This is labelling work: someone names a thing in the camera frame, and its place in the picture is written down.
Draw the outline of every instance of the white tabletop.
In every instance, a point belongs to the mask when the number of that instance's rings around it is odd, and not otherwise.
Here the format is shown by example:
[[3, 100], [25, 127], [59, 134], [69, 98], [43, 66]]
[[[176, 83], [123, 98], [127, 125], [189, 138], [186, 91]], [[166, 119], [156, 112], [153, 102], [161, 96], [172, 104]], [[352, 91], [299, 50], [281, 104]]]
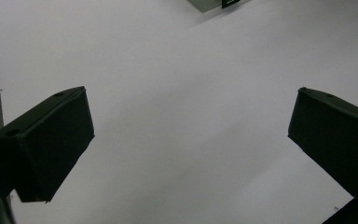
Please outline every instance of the white tabletop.
[[322, 223], [351, 196], [287, 137], [301, 87], [358, 105], [358, 0], [0, 0], [5, 123], [85, 86], [96, 137], [20, 224]]

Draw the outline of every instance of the white table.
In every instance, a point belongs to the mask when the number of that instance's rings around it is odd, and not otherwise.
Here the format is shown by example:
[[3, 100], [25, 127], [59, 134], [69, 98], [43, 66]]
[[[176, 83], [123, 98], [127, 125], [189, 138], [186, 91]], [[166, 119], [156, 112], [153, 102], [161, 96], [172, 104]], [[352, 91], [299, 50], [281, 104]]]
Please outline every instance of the white table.
[[358, 0], [0, 0], [5, 123], [84, 85], [96, 138], [20, 224], [322, 223], [351, 196], [287, 137], [303, 86], [358, 105]]

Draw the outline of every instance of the metal bracket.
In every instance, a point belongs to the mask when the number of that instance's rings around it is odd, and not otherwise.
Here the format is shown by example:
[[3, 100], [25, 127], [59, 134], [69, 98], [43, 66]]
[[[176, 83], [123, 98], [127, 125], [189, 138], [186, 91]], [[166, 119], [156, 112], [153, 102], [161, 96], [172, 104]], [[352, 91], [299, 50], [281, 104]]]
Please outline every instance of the metal bracket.
[[236, 3], [240, 2], [240, 0], [222, 0], [222, 8], [229, 7]]

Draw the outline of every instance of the screw hole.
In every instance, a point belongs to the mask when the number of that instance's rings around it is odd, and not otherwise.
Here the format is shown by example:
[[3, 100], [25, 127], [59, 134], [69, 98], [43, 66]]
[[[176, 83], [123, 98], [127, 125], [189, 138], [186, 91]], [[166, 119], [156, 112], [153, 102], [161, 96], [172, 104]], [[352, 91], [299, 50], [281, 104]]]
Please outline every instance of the screw hole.
[[6, 133], [6, 136], [11, 137], [11, 136], [14, 136], [14, 135], [18, 134], [19, 132], [20, 132], [20, 130], [15, 129], [15, 130], [12, 130], [12, 131], [10, 131], [10, 132], [7, 132], [7, 133]]

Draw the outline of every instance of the white surface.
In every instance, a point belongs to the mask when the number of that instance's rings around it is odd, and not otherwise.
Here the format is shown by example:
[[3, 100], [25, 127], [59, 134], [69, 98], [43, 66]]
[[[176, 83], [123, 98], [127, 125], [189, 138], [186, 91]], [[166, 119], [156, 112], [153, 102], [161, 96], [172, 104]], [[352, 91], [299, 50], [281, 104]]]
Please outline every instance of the white surface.
[[96, 138], [20, 224], [322, 223], [351, 197], [287, 135], [303, 86], [358, 105], [358, 0], [0, 0], [5, 123], [86, 86]]

